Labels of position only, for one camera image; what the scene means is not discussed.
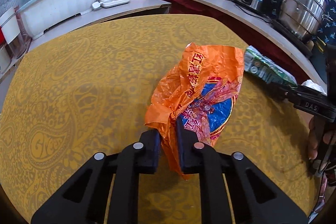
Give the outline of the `person's right hand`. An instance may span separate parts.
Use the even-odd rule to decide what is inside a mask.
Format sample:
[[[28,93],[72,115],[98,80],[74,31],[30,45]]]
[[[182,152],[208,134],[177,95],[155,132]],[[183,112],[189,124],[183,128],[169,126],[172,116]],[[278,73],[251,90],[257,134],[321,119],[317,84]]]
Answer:
[[[335,144],[335,131],[328,132],[323,137],[325,144]],[[319,140],[316,136],[314,117],[309,121],[309,137],[307,145],[307,155],[309,160],[314,160],[318,155]]]

